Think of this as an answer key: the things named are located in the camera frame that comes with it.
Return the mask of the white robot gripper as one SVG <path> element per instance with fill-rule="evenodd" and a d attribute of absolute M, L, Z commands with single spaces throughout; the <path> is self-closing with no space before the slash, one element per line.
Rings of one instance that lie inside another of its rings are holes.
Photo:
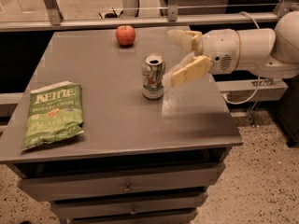
<path fill-rule="evenodd" d="M 232 29 L 224 29 L 210 31 L 203 37 L 202 35 L 201 32 L 179 29 L 167 32 L 168 40 L 189 54 L 164 74 L 165 88 L 195 81 L 209 71 L 213 75 L 219 75 L 231 74 L 235 70 L 240 53 L 238 33 Z M 196 56 L 192 51 L 204 55 Z"/>

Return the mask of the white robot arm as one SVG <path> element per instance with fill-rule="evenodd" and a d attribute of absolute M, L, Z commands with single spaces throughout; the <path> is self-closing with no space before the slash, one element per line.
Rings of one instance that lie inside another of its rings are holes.
<path fill-rule="evenodd" d="M 172 29 L 168 39 L 187 56 L 163 76 L 173 88 L 211 75 L 248 71 L 257 77 L 291 78 L 299 74 L 299 12 L 283 16 L 276 27 L 222 29 L 205 34 Z"/>

